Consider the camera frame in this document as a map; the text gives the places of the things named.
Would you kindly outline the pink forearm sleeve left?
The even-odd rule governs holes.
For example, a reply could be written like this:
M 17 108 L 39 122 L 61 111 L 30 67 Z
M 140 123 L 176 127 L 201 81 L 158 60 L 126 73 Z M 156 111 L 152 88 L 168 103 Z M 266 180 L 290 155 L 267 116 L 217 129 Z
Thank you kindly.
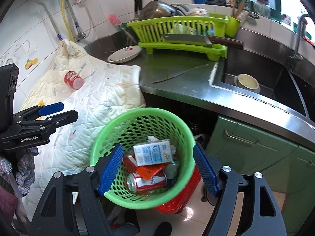
M 18 198 L 14 194 L 14 190 L 11 184 L 4 180 L 2 177 L 0 191 L 1 209 L 6 219 L 9 222 L 12 222 L 14 213 L 17 208 Z

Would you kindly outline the gloved left hand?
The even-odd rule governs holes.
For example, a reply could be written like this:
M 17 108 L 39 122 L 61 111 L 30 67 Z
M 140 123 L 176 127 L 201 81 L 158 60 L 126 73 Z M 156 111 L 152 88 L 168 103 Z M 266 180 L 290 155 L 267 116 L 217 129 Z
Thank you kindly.
M 17 184 L 17 189 L 22 196 L 29 193 L 31 185 L 35 182 L 34 157 L 36 155 L 38 155 L 38 148 L 29 148 L 17 163 L 17 172 L 14 176 L 14 180 Z M 1 182 L 5 182 L 2 187 L 10 193 L 14 193 L 14 189 L 12 189 L 10 182 L 10 177 L 12 175 L 12 164 L 6 158 L 1 157 Z

